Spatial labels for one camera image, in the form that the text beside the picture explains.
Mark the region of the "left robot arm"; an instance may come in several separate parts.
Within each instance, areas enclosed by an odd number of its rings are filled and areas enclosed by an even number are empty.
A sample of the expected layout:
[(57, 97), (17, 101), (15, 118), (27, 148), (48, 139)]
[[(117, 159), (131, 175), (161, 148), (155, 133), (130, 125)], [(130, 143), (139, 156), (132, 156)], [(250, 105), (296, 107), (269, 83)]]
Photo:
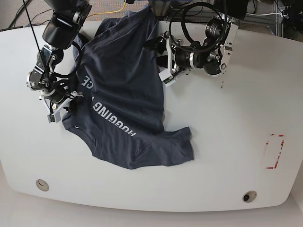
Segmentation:
[[(205, 26), (205, 39), (202, 43), (190, 36), (186, 26), (187, 13), (195, 7), (208, 8), (215, 13)], [(172, 26), (144, 45), (146, 50), (159, 54), (157, 64), (163, 68), (159, 73), (160, 80), (170, 86), (177, 76), (187, 75), (196, 69), (203, 69), (212, 77), (224, 74), (239, 23), (245, 19), (247, 7), (246, 0), (216, 0), (213, 4), (201, 1), (178, 9), (174, 15), (181, 14), (181, 30), (190, 45), (184, 46), (182, 39), (173, 36)]]

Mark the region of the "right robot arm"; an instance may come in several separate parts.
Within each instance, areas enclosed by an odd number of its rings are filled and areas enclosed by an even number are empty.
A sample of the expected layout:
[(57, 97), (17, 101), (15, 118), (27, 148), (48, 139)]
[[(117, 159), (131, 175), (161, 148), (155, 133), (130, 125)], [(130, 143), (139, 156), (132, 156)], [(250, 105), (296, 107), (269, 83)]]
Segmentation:
[[(52, 123), (59, 122), (60, 111), (70, 110), (75, 99), (81, 96), (72, 89), (82, 59), (81, 48), (74, 39), (83, 27), (92, 5), (88, 0), (48, 0), (46, 3), (51, 7), (53, 15), (43, 33), (46, 44), (38, 49), (36, 65), (27, 76), (27, 87), (40, 92), (39, 99), (47, 108), (47, 118)], [(56, 65), (63, 60), (63, 51), (71, 46), (78, 51), (73, 70), (66, 75), (55, 72)]]

